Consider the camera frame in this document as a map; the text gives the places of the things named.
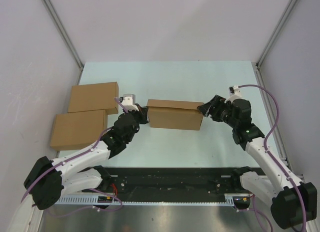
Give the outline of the brown cardboard box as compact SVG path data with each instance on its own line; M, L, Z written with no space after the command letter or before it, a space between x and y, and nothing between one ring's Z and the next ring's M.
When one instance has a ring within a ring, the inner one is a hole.
M149 99L148 118L152 128L199 131L203 114L198 106L203 102Z

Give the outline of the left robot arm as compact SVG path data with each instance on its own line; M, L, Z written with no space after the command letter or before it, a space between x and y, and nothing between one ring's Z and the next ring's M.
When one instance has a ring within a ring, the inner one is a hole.
M147 124L148 107L135 104L133 109L119 115L112 127L104 130L93 144L64 158L38 159L23 185L23 198L32 196L40 210L53 206L62 196L89 189L104 192L111 185L110 175L97 163L111 159L123 150Z

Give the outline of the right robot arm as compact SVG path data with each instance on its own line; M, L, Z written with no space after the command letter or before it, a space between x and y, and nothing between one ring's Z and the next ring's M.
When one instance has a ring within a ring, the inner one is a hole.
M282 229L316 219L316 187L311 182L304 183L264 144L264 134L252 122L252 108L248 100L216 95L197 109L204 117L229 125L235 144L258 163L268 178L267 181L260 179L249 167L240 168L234 171L230 180L235 192L252 192L270 207L274 221Z

